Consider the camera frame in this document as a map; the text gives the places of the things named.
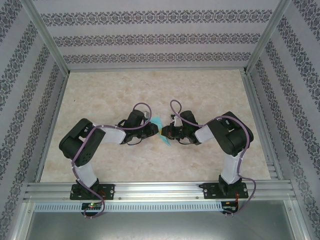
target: striped wall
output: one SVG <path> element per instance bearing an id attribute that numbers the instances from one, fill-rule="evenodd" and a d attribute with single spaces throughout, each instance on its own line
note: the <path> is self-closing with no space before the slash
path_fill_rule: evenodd
<path id="1" fill-rule="evenodd" d="M 293 0 L 251 78 L 311 239 L 320 239 L 320 1 Z"/>
<path id="2" fill-rule="evenodd" d="M 0 240 L 33 182 L 64 77 L 18 0 L 0 0 Z"/>
<path id="3" fill-rule="evenodd" d="M 35 0 L 71 70 L 245 67 L 279 0 Z"/>

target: white cable tray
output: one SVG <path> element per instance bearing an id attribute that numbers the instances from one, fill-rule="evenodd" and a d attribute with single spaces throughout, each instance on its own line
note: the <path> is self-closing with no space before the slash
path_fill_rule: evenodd
<path id="1" fill-rule="evenodd" d="M 37 202 L 35 213 L 77 213 L 81 210 L 82 202 Z M 206 212 L 222 211 L 220 201 L 202 202 L 106 202 L 105 212 Z"/>

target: marble surface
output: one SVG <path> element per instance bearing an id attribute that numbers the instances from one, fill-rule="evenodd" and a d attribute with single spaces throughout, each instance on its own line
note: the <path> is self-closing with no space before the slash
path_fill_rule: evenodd
<path id="1" fill-rule="evenodd" d="M 199 124 L 227 111 L 253 132 L 254 141 L 244 156 L 241 173 L 268 180 L 266 160 L 238 70 L 123 71 L 71 73 L 45 162 L 41 182 L 74 182 L 70 160 L 58 145 L 81 119 L 115 125 L 126 119 L 133 106 L 145 102 L 152 116 L 168 125 L 169 102 L 177 99 L 191 110 Z M 146 110 L 145 106 L 137 109 Z M 201 145 L 168 146 L 157 135 L 135 146 L 101 144 L 91 163 L 101 182 L 157 182 L 218 180 L 224 152 L 215 140 Z"/>

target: wall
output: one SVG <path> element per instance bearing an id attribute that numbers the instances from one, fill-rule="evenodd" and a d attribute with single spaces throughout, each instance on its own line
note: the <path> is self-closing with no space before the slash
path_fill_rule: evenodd
<path id="1" fill-rule="evenodd" d="M 279 0 L 35 0 L 71 70 L 245 67 Z"/>
<path id="2" fill-rule="evenodd" d="M 0 0 L 0 240 L 42 158 L 64 77 L 18 0 Z"/>
<path id="3" fill-rule="evenodd" d="M 251 72 L 278 160 L 320 239 L 320 1 L 293 0 Z"/>

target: patterned wallpaper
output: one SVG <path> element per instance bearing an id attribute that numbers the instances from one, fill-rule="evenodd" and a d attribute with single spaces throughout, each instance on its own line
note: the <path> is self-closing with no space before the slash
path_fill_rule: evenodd
<path id="1" fill-rule="evenodd" d="M 0 240 L 35 180 L 64 77 L 18 0 L 0 1 Z"/>
<path id="2" fill-rule="evenodd" d="M 71 70 L 245 67 L 279 0 L 35 0 Z"/>
<path id="3" fill-rule="evenodd" d="M 293 0 L 251 77 L 284 176 L 320 239 L 320 7 Z"/>

